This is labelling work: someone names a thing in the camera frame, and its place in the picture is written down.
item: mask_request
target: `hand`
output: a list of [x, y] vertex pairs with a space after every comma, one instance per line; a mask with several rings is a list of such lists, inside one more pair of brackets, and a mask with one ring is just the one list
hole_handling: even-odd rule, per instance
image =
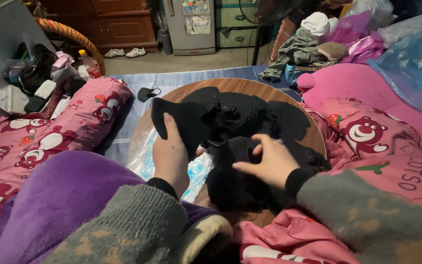
[[289, 174], [300, 168], [289, 150], [278, 141], [265, 134], [256, 134], [253, 140], [260, 144], [253, 150], [253, 155], [262, 155], [260, 164], [237, 162], [232, 167], [238, 171], [253, 174], [268, 185], [284, 190]]
[[[156, 167], [154, 177], [167, 181], [180, 198], [190, 185], [188, 176], [188, 154], [181, 140], [177, 123], [173, 117], [164, 113], [167, 129], [167, 140], [157, 137], [152, 145], [152, 160]], [[196, 157], [203, 154], [204, 149], [196, 151]]]

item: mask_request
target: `mini fridge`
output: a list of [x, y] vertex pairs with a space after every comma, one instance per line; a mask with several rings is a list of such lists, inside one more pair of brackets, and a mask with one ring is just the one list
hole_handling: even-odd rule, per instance
[[216, 53], [214, 0], [163, 0], [173, 54]]

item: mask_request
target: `round wooden table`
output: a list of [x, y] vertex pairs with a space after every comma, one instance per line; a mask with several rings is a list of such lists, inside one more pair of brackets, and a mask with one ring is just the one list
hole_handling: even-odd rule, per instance
[[[265, 101], [273, 100], [288, 102], [291, 105], [298, 107], [301, 111], [305, 113], [310, 122], [310, 128], [307, 129], [307, 134], [305, 135], [305, 138], [299, 143], [301, 143], [303, 146], [313, 148], [315, 151], [321, 153], [326, 157], [325, 143], [322, 134], [320, 133], [320, 130], [318, 129], [317, 125], [315, 124], [315, 121], [312, 119], [309, 113], [304, 110], [304, 108], [298, 102], [289, 97], [287, 94], [266, 84], [237, 78], [208, 79], [182, 86], [164, 95], [162, 98], [171, 102], [180, 102], [182, 98], [187, 96], [189, 93], [207, 86], [217, 87], [220, 92], [235, 92], [244, 93], [248, 95], [256, 95]], [[139, 120], [138, 125], [136, 126], [136, 129], [131, 137], [131, 142], [141, 140], [141, 135], [143, 135], [144, 133], [148, 133], [154, 128], [154, 125], [152, 124], [151, 120], [150, 111], [151, 109], [149, 108], [144, 113], [144, 116], [141, 117], [141, 119]], [[208, 191], [205, 185], [196, 197], [195, 203], [202, 206], [210, 206], [209, 198], [207, 195]], [[227, 216], [226, 214], [224, 215], [226, 218], [228, 218], [228, 220], [230, 220], [231, 224], [240, 220], [251, 220], [259, 226], [264, 226], [266, 224], [271, 223], [274, 218], [273, 215], [267, 210], [264, 210], [263, 213], [246, 213], [244, 216], [240, 213], [238, 214], [238, 216], [236, 216], [236, 214], [227, 214]]]

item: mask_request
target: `black face mask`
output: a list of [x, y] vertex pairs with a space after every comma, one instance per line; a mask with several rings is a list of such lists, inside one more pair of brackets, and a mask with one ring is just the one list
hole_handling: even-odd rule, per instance
[[[155, 89], [159, 90], [159, 93], [153, 93]], [[159, 88], [148, 89], [143, 87], [138, 92], [138, 100], [141, 102], [146, 102], [149, 98], [152, 98], [156, 95], [159, 95], [162, 91]]]

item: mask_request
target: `concrete floor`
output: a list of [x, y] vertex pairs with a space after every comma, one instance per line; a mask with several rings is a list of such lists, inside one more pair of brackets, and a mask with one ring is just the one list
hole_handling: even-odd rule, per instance
[[[267, 64], [273, 44], [274, 41], [260, 48], [258, 64]], [[248, 52], [248, 65], [252, 63], [252, 56], [253, 48], [251, 47]], [[226, 48], [211, 55], [174, 56], [165, 55], [164, 52], [151, 52], [146, 56], [134, 59], [127, 57], [104, 58], [104, 62], [106, 75], [123, 75], [242, 67], [247, 66], [246, 57], [247, 48]]]

